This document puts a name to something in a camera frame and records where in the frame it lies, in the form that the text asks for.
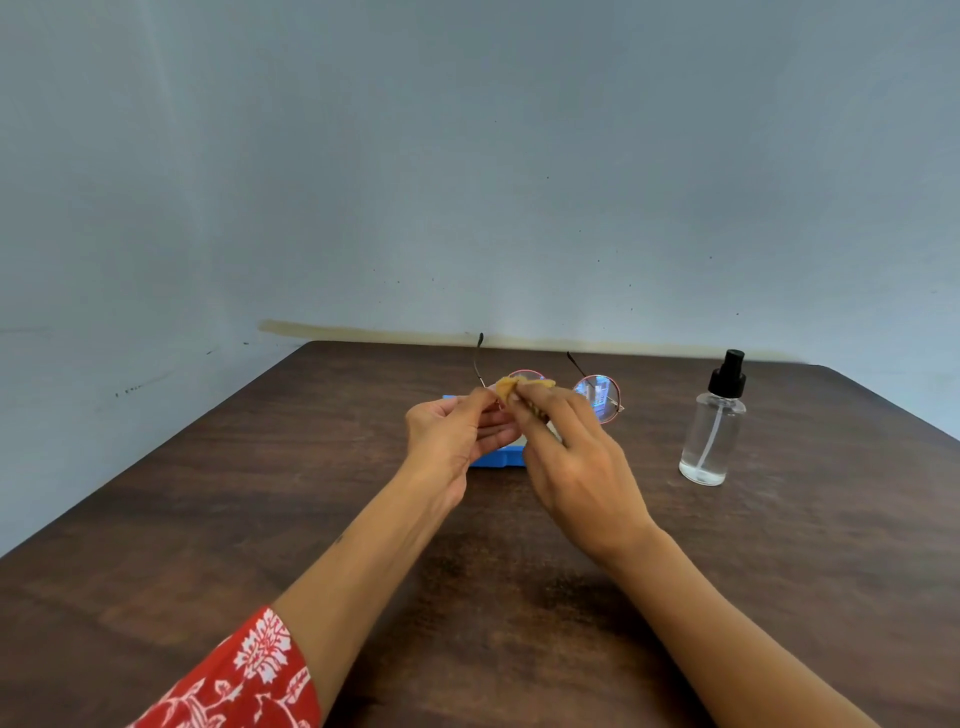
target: black spray nozzle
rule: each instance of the black spray nozzle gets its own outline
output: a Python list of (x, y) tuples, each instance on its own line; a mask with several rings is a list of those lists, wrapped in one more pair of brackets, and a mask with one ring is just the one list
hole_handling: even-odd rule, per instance
[(710, 377), (710, 392), (726, 400), (739, 399), (743, 394), (743, 386), (747, 383), (747, 378), (740, 371), (742, 367), (743, 352), (740, 349), (727, 349), (727, 356), (720, 369), (714, 369)]

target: wrist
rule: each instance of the wrist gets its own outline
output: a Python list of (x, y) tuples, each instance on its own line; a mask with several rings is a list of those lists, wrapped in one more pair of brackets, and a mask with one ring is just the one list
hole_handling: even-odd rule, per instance
[(662, 558), (669, 534), (653, 520), (639, 524), (624, 543), (600, 560), (599, 567), (615, 582), (629, 573), (643, 570)]
[(399, 470), (390, 481), (390, 485), (405, 494), (410, 502), (415, 503), (423, 511), (445, 518), (457, 505), (459, 499), (450, 502), (448, 497), (449, 483), (437, 477), (429, 470), (408, 457), (403, 461)]

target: wall stain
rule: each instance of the wall stain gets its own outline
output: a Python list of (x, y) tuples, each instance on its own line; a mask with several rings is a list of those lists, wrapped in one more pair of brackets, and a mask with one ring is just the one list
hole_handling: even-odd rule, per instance
[[(175, 370), (171, 369), (169, 372), (164, 372), (162, 375), (155, 376), (155, 377), (153, 377), (152, 379), (147, 379), (146, 381), (142, 381), (142, 382), (140, 382), (139, 384), (135, 384), (133, 387), (128, 387), (127, 389), (125, 389), (125, 390), (123, 391), (123, 394), (128, 395), (128, 394), (130, 394), (131, 392), (136, 392), (136, 390), (138, 390), (138, 389), (143, 389), (144, 387), (149, 387), (151, 384), (157, 384), (158, 382), (163, 381), (165, 378), (167, 378), (168, 376), (170, 376), (174, 371), (175, 371)], [(119, 397), (119, 396), (120, 396), (120, 392), (114, 392), (113, 395), (114, 395), (115, 397)]]
[[(264, 319), (257, 329), (276, 336), (290, 336), (309, 341), (357, 341), (375, 344), (420, 344), (426, 346), (475, 347), (476, 333), (423, 333), (420, 331), (379, 331), (371, 328), (319, 327), (296, 321)], [(650, 356), (682, 356), (685, 358), (722, 359), (727, 347), (699, 346), (691, 344), (639, 343), (622, 341), (585, 341), (578, 339), (525, 339), (519, 336), (490, 334), (484, 336), (484, 345), (491, 349), (520, 349), (542, 352), (595, 352), (645, 354)], [(751, 361), (804, 360), (796, 354), (772, 349), (750, 349)]]

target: dark brown table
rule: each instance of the dark brown table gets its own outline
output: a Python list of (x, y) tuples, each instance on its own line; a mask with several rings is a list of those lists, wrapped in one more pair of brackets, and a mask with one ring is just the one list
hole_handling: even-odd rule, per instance
[[(0, 560), (0, 725), (139, 715), (390, 478), (466, 349), (316, 342)], [(562, 353), (483, 351), (491, 378)], [(583, 354), (650, 511), (734, 604), (884, 726), (960, 725), (960, 443), (835, 372), (749, 363), (728, 481), (677, 460), (712, 362)], [(328, 725), (693, 726), (657, 639), (523, 470), (472, 471)]]

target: finger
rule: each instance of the finger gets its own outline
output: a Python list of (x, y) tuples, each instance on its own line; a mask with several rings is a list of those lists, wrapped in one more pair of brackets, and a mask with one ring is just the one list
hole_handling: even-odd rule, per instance
[(597, 413), (593, 410), (593, 407), (590, 406), (590, 402), (586, 397), (579, 392), (574, 392), (572, 389), (559, 388), (557, 389), (557, 395), (563, 397), (567, 403), (569, 403), (573, 412), (577, 415), (577, 419), (583, 423), (587, 432), (592, 435), (598, 435), (603, 432), (603, 426), (600, 425)]
[(510, 423), (509, 425), (505, 425), (499, 432), (481, 437), (473, 444), (473, 448), (470, 450), (470, 462), (489, 452), (510, 445), (520, 434), (519, 425), (517, 423)]
[(477, 427), (477, 440), (483, 437), (488, 437), (490, 435), (495, 435), (497, 432), (502, 432), (503, 430), (508, 428), (516, 430), (517, 432), (519, 432), (520, 430), (520, 428), (517, 426), (515, 422), (513, 422), (513, 420), (511, 420), (508, 423), (502, 423), (500, 425), (493, 425), (490, 427)]
[(534, 493), (544, 508), (553, 506), (553, 494), (550, 490), (550, 478), (546, 475), (546, 469), (537, 451), (528, 444), (523, 449), (523, 463), (527, 467), (527, 474), (530, 475), (530, 483), (534, 487)]
[(420, 404), (416, 405), (414, 409), (423, 408), (435, 414), (445, 416), (450, 414), (456, 408), (459, 402), (459, 397), (444, 397), (440, 400), (421, 402)]
[(462, 418), (474, 425), (480, 421), (480, 415), (496, 402), (496, 393), (484, 387), (477, 387), (469, 396), (457, 403), (450, 417)]
[(564, 453), (564, 446), (547, 429), (543, 420), (530, 411), (530, 406), (516, 392), (507, 398), (507, 409), (516, 419), (520, 431), (527, 436), (527, 442), (539, 454), (543, 457), (552, 456), (553, 459), (556, 459)]
[(587, 439), (587, 428), (580, 422), (577, 413), (566, 400), (566, 392), (562, 387), (544, 387), (539, 384), (523, 384), (516, 386), (516, 392), (525, 400), (532, 402), (539, 409), (546, 412), (557, 428), (564, 442), (576, 448)]
[(477, 423), (478, 427), (492, 427), (494, 425), (504, 425), (514, 421), (514, 416), (505, 409), (487, 410), (480, 415)]

